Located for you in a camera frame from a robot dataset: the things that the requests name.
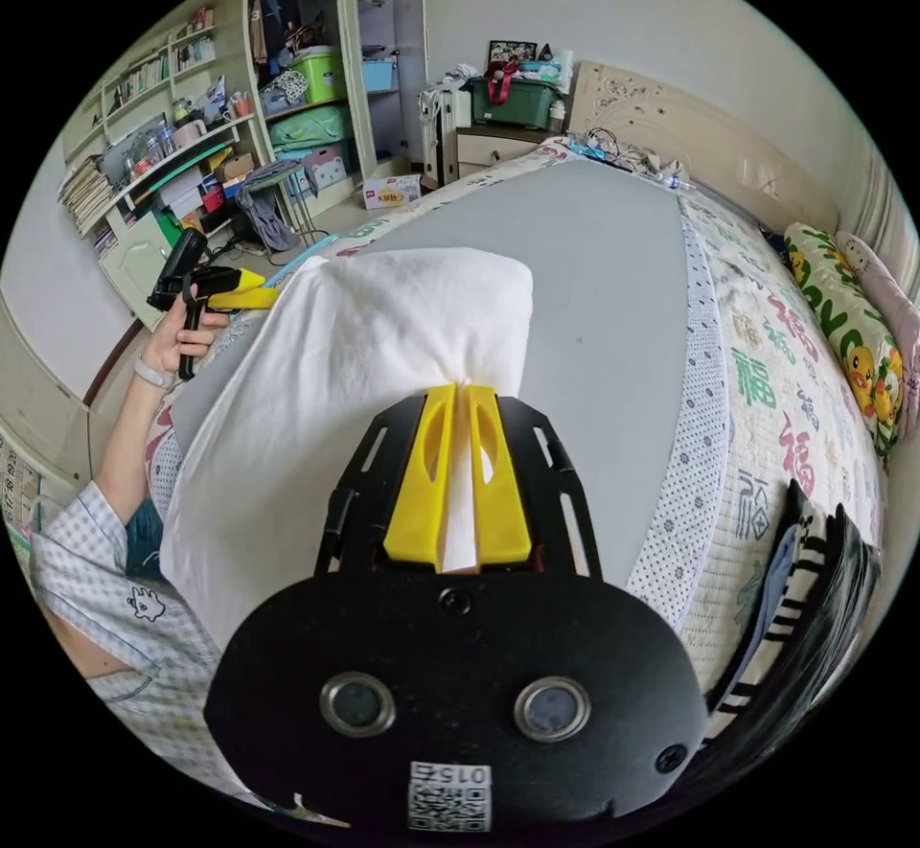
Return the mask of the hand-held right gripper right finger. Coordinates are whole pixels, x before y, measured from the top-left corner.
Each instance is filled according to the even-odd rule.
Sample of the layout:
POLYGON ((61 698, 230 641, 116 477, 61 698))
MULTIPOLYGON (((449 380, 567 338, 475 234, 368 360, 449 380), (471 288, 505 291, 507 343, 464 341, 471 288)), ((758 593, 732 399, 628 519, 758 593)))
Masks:
POLYGON ((494 389, 468 387, 468 419, 476 567, 519 567, 532 540, 494 389))

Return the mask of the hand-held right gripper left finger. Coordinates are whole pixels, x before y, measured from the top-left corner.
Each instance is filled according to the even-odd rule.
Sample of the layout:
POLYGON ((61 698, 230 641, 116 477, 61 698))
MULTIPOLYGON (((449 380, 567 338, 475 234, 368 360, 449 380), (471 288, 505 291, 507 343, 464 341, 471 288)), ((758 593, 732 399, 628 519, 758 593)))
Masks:
POLYGON ((457 395, 448 384, 412 399, 421 408, 383 541, 391 562, 442 571, 457 395))

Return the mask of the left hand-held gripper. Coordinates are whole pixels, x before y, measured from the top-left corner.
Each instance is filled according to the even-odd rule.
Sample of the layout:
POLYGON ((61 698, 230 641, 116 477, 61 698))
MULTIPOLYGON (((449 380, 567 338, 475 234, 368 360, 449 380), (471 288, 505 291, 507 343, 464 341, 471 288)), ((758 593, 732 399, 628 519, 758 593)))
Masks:
MULTIPOLYGON (((260 274, 246 269, 217 266, 163 278, 153 298, 165 306, 163 318, 181 296, 187 311, 185 327, 193 329, 201 314, 208 311, 207 307, 210 310, 268 310, 277 302, 280 294, 279 289, 265 286, 265 277, 260 274)), ((182 356, 174 381, 191 379, 195 363, 201 359, 182 356)))

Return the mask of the person's left hand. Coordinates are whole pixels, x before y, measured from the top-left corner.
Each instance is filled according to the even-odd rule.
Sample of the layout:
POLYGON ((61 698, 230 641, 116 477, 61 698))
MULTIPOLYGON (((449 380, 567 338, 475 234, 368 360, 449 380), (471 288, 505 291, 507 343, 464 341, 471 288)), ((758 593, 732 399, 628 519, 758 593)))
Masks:
POLYGON ((164 315, 140 354, 137 372, 160 387, 171 384, 178 375, 182 356, 203 358, 214 344, 218 332, 230 324, 227 314, 204 311, 193 329, 185 327, 187 311, 179 296, 164 315))

